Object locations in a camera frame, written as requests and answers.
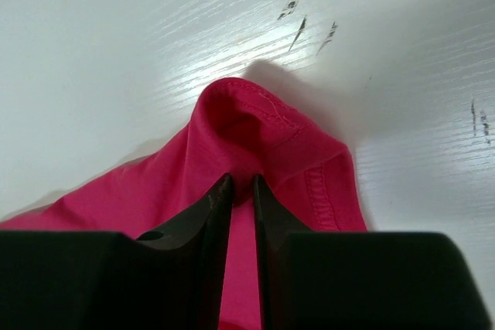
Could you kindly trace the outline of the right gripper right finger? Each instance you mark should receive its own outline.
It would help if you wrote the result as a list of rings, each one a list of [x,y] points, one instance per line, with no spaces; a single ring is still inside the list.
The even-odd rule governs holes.
[[[489,329],[460,249],[441,233],[316,232],[254,179],[264,329]]]

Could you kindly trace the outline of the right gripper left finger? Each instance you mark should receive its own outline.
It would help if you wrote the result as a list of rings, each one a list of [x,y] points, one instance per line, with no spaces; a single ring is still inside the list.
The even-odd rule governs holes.
[[[132,239],[123,233],[1,233],[3,329],[215,329],[233,180]]]

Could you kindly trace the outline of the magenta t-shirt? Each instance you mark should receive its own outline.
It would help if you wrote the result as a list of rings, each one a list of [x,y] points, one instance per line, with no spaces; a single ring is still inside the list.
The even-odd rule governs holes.
[[[317,231],[363,231],[348,147],[257,84],[225,78],[200,95],[161,150],[115,168],[4,230],[116,230],[137,237],[197,201],[224,173],[236,196],[220,310],[222,329],[261,326],[252,180],[263,175]]]

